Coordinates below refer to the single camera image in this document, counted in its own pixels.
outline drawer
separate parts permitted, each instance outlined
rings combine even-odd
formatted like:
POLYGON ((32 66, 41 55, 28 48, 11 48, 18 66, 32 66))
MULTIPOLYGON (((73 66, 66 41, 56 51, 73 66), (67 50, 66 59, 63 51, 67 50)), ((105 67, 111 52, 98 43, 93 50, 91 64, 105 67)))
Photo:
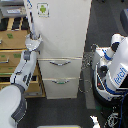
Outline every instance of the drawer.
POLYGON ((26 30, 0 31, 0 49, 23 49, 25 46, 26 30))
POLYGON ((17 66, 20 62, 22 50, 0 50, 0 68, 3 66, 17 66))
POLYGON ((68 78, 79 77, 82 66, 82 58, 58 59, 38 61, 42 78, 68 78))
POLYGON ((79 79, 44 79, 47 99, 77 98, 79 79))
MULTIPOLYGON (((9 85, 10 85, 10 82, 0 82, 0 90, 9 85)), ((36 80, 30 82, 30 85, 29 85, 26 93, 30 93, 30 92, 40 92, 38 76, 37 76, 36 80)))
MULTIPOLYGON (((11 76, 14 73, 16 67, 0 67, 0 76, 11 76)), ((39 75, 37 66, 35 67, 33 75, 39 75)))

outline sticker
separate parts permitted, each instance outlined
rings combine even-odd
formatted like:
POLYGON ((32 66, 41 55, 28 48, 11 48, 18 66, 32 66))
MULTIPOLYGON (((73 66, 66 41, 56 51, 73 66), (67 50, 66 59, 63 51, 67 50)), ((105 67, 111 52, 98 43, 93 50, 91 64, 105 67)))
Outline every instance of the sticker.
POLYGON ((20 14, 20 9, 11 9, 7 10, 9 14, 20 14))
POLYGON ((13 35, 11 33, 7 34, 9 39, 13 39, 13 35))
POLYGON ((13 68, 8 68, 8 69, 13 69, 13 68))
POLYGON ((21 54, 18 53, 18 54, 13 54, 14 58, 21 58, 21 54))
POLYGON ((47 3, 38 3, 37 10, 39 16, 49 17, 49 6, 47 3))
POLYGON ((5 58, 6 56, 5 55, 1 55, 1 58, 5 58))

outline cable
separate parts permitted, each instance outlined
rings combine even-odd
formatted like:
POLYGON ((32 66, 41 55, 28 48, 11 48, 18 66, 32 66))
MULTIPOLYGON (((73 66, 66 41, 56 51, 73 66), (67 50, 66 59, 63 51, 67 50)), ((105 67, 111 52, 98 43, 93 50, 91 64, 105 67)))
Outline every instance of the cable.
POLYGON ((80 86, 79 86, 79 91, 80 92, 82 92, 82 93, 88 93, 89 91, 91 91, 91 89, 92 89, 92 83, 89 81, 89 80, 84 80, 85 82, 89 82, 90 83, 90 88, 89 88, 89 90, 87 90, 87 91, 82 91, 81 89, 80 89, 80 86))
POLYGON ((123 107, 123 102, 124 102, 124 98, 125 96, 128 94, 128 90, 126 90, 126 92, 124 93, 124 96, 123 96, 123 99, 122 99, 122 102, 121 102, 121 117, 120 117, 120 122, 119 122, 119 127, 121 126, 121 121, 122 121, 122 107, 123 107))

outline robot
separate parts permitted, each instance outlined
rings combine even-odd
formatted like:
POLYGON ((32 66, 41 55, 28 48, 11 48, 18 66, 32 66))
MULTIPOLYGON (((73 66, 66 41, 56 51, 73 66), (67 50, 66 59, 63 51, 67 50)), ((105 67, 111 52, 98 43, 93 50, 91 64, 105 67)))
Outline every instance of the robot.
MULTIPOLYGON (((120 14, 120 20, 128 34, 128 9, 120 14)), ((128 37, 114 34, 110 47, 96 48, 93 69, 93 92, 104 105, 119 104, 128 90, 128 37)))

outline white panel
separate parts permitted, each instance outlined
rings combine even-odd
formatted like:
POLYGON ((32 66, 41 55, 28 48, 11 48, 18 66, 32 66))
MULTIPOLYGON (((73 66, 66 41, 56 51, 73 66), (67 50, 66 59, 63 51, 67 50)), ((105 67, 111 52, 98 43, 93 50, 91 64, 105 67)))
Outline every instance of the white panel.
POLYGON ((65 84, 52 82, 64 80, 43 80, 47 99, 77 98, 79 79, 67 80, 65 84))
POLYGON ((82 59, 48 60, 48 61, 38 61, 38 62, 42 73, 42 78, 80 77, 82 59))
POLYGON ((39 58, 82 56, 84 51, 91 0, 30 0, 36 32, 44 44, 39 58), (37 4, 49 5, 49 17, 38 15, 37 4))

